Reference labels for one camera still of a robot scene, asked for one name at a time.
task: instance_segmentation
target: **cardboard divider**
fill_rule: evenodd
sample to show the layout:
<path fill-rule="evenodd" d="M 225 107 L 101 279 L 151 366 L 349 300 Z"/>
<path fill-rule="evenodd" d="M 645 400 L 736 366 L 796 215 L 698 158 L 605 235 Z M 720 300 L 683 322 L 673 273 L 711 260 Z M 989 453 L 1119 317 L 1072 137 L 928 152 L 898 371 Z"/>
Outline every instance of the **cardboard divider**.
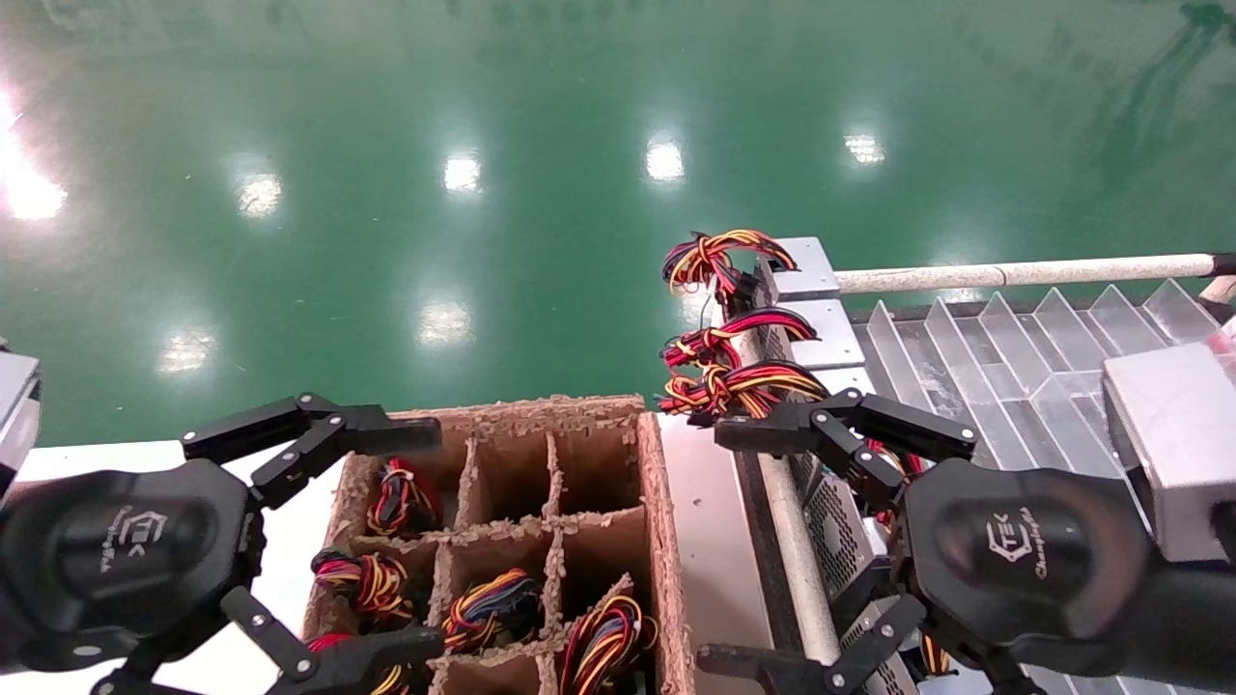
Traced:
<path fill-rule="evenodd" d="M 639 460 L 629 419 L 554 437 L 562 474 L 561 513 L 617 512 L 639 506 Z"/>
<path fill-rule="evenodd" d="M 632 597 L 653 611 L 651 558 L 648 552 L 648 519 L 643 507 L 564 517 L 562 618 L 574 621 L 628 576 Z"/>
<path fill-rule="evenodd" d="M 528 653 L 483 660 L 445 660 L 430 693 L 441 695 L 541 695 L 538 659 Z"/>
<path fill-rule="evenodd" d="M 552 514 L 548 439 L 541 432 L 478 438 L 464 471 L 460 527 Z"/>
<path fill-rule="evenodd" d="M 557 695 L 556 658 L 572 621 L 617 591 L 661 626 L 649 695 L 692 695 L 669 476 L 656 419 L 643 399 L 552 397 L 392 413 L 426 416 L 441 422 L 444 450 L 412 459 L 450 500 L 449 528 L 415 540 L 373 535 L 365 512 L 377 495 L 382 459 L 350 455 L 325 544 L 383 553 L 431 578 L 430 626 L 440 626 L 467 589 L 513 566 L 544 582 L 545 616 L 529 643 L 431 659 L 429 693 Z M 357 627 L 345 602 L 313 590 L 305 636 Z"/>

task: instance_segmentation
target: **colorful wire harness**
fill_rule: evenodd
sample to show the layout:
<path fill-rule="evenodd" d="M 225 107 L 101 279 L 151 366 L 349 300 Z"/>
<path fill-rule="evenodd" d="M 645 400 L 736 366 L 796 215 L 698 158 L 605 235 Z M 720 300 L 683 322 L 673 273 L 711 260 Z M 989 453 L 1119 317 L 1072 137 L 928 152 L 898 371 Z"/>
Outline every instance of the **colorful wire harness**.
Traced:
<path fill-rule="evenodd" d="M 666 413 L 706 413 L 721 417 L 732 406 L 753 418 L 765 418 L 781 396 L 772 390 L 798 393 L 813 401 L 828 397 L 819 380 L 801 366 L 780 360 L 730 369 L 706 365 L 700 378 L 675 373 L 665 382 L 665 396 L 656 397 Z"/>
<path fill-rule="evenodd" d="M 559 695 L 595 695 L 656 644 L 656 621 L 628 596 L 614 596 L 580 618 L 562 659 Z"/>
<path fill-rule="evenodd" d="M 441 501 L 415 466 L 391 459 L 378 472 L 378 498 L 366 522 L 378 535 L 415 540 L 426 531 L 441 531 Z"/>
<path fill-rule="evenodd" d="M 717 297 L 733 297 L 743 282 L 743 272 L 734 267 L 729 251 L 747 249 L 776 261 L 785 270 L 798 270 L 794 258 L 771 237 L 754 229 L 734 229 L 716 236 L 691 232 L 691 241 L 684 241 L 665 255 L 661 279 L 674 291 L 687 284 L 707 284 L 717 278 Z"/>
<path fill-rule="evenodd" d="M 735 317 L 719 328 L 705 328 L 671 338 L 661 350 L 665 366 L 674 371 L 682 365 L 703 366 L 707 362 L 721 362 L 729 367 L 739 365 L 738 352 L 730 339 L 745 330 L 760 326 L 781 326 L 790 340 L 813 340 L 816 329 L 807 319 L 789 309 L 765 307 Z"/>
<path fill-rule="evenodd" d="M 510 641 L 527 638 L 539 627 L 540 594 L 540 582 L 519 568 L 472 587 L 451 603 L 442 621 L 447 653 L 492 647 L 503 632 Z"/>
<path fill-rule="evenodd" d="M 377 553 L 353 558 L 336 548 L 318 553 L 309 569 L 315 581 L 342 596 L 362 617 L 383 627 L 407 623 L 417 607 L 407 596 L 408 570 Z"/>
<path fill-rule="evenodd" d="M 316 639 L 310 639 L 307 647 L 309 647 L 310 652 L 318 653 L 347 639 L 352 639 L 352 636 L 346 632 L 328 632 Z M 410 665 L 391 667 L 378 678 L 378 683 L 370 690 L 370 695 L 413 695 L 414 693 L 424 693 L 429 689 L 429 679 L 423 669 L 424 667 L 421 667 L 421 672 L 418 674 L 418 670 Z"/>

